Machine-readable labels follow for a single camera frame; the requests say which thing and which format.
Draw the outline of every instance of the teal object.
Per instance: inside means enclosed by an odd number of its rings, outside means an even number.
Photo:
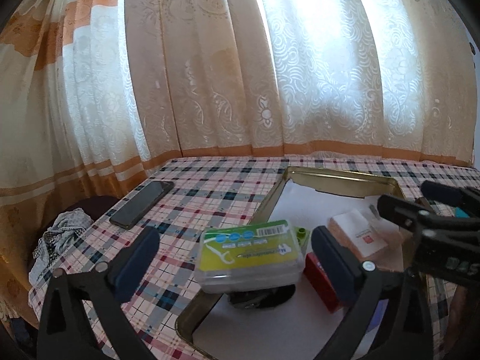
[[[458,207],[455,208],[455,216],[457,218],[469,218],[468,214],[466,214],[465,211],[460,210]]]

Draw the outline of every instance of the red box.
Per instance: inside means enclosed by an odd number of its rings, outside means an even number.
[[[323,300],[329,312],[334,313],[342,308],[342,304],[337,298],[337,294],[332,287],[332,283],[323,270],[315,253],[308,253],[305,260],[305,269],[303,271],[311,286]]]

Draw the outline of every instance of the smartphone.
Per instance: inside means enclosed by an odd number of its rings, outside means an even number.
[[[115,212],[110,223],[130,230],[173,187],[172,181],[152,181]]]

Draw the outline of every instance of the plaid tablecloth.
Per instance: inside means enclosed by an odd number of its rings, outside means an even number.
[[[480,173],[477,170],[435,163],[301,156],[172,160],[105,213],[59,258],[51,271],[44,275],[40,287],[30,291],[29,300],[35,313],[40,318],[42,301],[53,269],[61,267],[68,273],[90,271],[97,262],[113,259],[121,248],[135,239],[143,227],[155,226],[161,234],[158,254],[135,295],[129,303],[122,305],[122,309],[158,359],[203,359],[175,332],[176,318],[200,289],[193,281],[198,245],[196,240],[206,227],[228,227],[248,222],[288,165],[391,176],[398,180],[407,198],[421,195],[419,185],[424,180],[452,186],[480,187]],[[172,180],[175,187],[132,230],[126,231],[111,225],[109,217],[152,179]],[[446,206],[433,207],[446,215],[452,214]],[[429,278],[428,283],[436,357],[440,357],[448,306],[455,286],[433,278]],[[88,302],[85,307],[102,350],[116,357],[94,309]]]

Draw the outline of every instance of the green label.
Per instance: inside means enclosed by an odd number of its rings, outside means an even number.
[[[218,271],[284,263],[298,258],[297,238],[286,221],[209,229],[203,238],[200,269]]]

